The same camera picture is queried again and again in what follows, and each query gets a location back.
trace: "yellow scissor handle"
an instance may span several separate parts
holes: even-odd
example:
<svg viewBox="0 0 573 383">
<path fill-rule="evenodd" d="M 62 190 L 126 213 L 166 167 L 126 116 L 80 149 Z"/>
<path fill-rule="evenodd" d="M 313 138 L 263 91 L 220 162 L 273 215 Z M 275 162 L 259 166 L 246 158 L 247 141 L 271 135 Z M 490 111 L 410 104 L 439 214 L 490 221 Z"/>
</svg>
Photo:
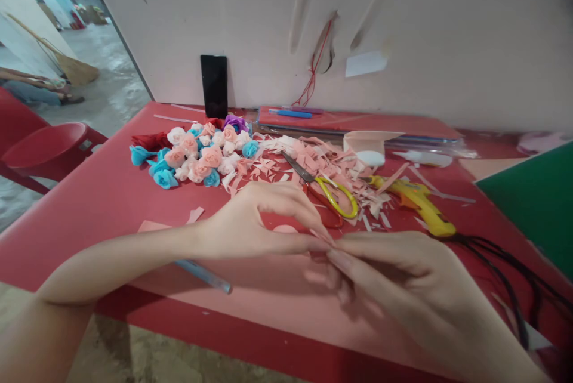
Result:
<svg viewBox="0 0 573 383">
<path fill-rule="evenodd" d="M 336 200 L 334 199 L 334 197 L 332 196 L 332 194 L 330 193 L 330 191 L 326 187 L 325 183 L 330 184 L 328 179 L 326 179 L 324 177 L 315 177 L 315 181 L 320 185 L 322 191 L 324 192 L 324 195 L 326 195 L 326 198 L 328 198 L 328 200 L 330 201 L 330 204 L 332 204 L 332 207 L 334 207 L 336 209 L 336 211 L 338 213 L 340 213 L 340 215 L 342 217 L 345 217 L 347 219 L 354 219 L 356 217 L 356 215 L 358 214 L 358 203 L 356 202 L 356 199 L 350 193 L 350 191 L 348 191 L 348 189 L 346 189 L 340 183 L 334 182 L 336 187 L 338 189 L 340 189 L 342 192 L 344 192 L 344 195 L 346 195 L 348 197 L 348 199 L 350 200 L 350 204 L 352 205 L 352 212 L 350 212 L 350 214 L 344 213 L 344 210 L 342 210 L 340 208 L 340 206 L 338 205 L 338 203 L 336 202 Z"/>
</svg>

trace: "red plastic chair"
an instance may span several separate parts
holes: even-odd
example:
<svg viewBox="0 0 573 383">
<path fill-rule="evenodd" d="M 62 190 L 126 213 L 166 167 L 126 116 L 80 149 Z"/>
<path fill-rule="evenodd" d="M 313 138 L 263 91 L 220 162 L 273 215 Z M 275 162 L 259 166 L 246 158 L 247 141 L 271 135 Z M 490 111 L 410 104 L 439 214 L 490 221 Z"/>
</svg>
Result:
<svg viewBox="0 0 573 383">
<path fill-rule="evenodd" d="M 0 88 L 0 175 L 7 179 L 46 194 L 29 176 L 61 181 L 106 140 L 82 122 L 51 126 Z"/>
</svg>

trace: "smartphone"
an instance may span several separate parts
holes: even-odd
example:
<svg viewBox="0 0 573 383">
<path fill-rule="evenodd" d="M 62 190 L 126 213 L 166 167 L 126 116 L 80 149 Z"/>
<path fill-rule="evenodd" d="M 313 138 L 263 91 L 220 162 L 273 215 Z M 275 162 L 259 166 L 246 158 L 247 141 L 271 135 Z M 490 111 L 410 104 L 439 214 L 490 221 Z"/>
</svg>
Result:
<svg viewBox="0 0 573 383">
<path fill-rule="evenodd" d="M 203 98 L 208 118 L 227 117 L 227 57 L 201 55 Z"/>
</svg>

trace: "wall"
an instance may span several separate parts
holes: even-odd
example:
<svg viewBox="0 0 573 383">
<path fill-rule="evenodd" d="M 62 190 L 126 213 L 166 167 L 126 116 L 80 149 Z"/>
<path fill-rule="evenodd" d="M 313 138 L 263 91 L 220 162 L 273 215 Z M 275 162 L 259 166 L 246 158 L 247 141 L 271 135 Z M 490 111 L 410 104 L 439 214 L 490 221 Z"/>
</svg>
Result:
<svg viewBox="0 0 573 383">
<path fill-rule="evenodd" d="M 76 58 L 70 46 L 56 31 L 35 0 L 0 0 L 0 39 L 14 55 L 26 64 L 27 72 L 42 76 L 60 74 L 50 58 L 40 49 L 36 40 L 3 15 L 5 13 L 11 13 L 40 37 L 47 38 L 62 53 Z"/>
<path fill-rule="evenodd" d="M 565 129 L 573 113 L 570 0 L 308 0 L 289 50 L 295 0 L 106 0 L 158 101 L 202 103 L 200 54 L 229 58 L 231 103 L 294 101 L 334 9 L 336 57 L 313 106 L 437 116 L 454 125 Z M 345 58 L 389 47 L 383 72 L 345 79 Z"/>
</svg>

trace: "floor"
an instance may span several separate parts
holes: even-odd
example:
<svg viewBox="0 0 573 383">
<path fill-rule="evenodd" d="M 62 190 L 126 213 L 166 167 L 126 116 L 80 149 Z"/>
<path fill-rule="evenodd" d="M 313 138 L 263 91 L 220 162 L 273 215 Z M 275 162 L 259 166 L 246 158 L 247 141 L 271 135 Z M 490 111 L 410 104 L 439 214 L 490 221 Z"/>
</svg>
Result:
<svg viewBox="0 0 573 383">
<path fill-rule="evenodd" d="M 149 95 L 112 25 L 67 30 L 64 39 L 79 59 L 100 69 L 101 76 L 75 88 L 82 104 L 33 110 L 52 125 L 81 121 L 113 135 L 148 101 Z M 26 70 L 0 47 L 0 66 Z M 39 179 L 48 187 L 55 182 Z M 40 194 L 0 177 L 0 232 L 29 209 Z M 0 282 L 0 332 L 32 296 Z M 76 355 L 67 383 L 302 383 L 214 351 L 165 337 L 104 316 L 94 315 Z"/>
</svg>

